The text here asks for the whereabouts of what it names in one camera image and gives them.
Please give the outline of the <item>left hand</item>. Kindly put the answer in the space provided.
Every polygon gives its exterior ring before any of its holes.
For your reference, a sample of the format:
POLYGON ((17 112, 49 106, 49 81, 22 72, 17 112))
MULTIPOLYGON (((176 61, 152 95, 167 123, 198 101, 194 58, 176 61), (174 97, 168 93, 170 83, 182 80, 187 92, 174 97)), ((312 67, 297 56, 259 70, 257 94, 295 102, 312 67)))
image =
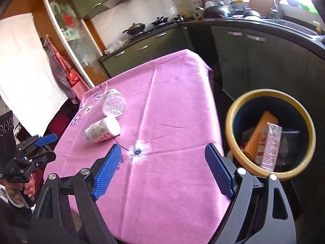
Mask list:
POLYGON ((23 190, 24 195, 27 195, 29 198, 35 195, 35 179, 33 175, 30 175, 28 183, 10 183, 7 180, 3 180, 6 191, 8 192, 9 197, 16 204, 22 204, 20 196, 17 192, 23 190))

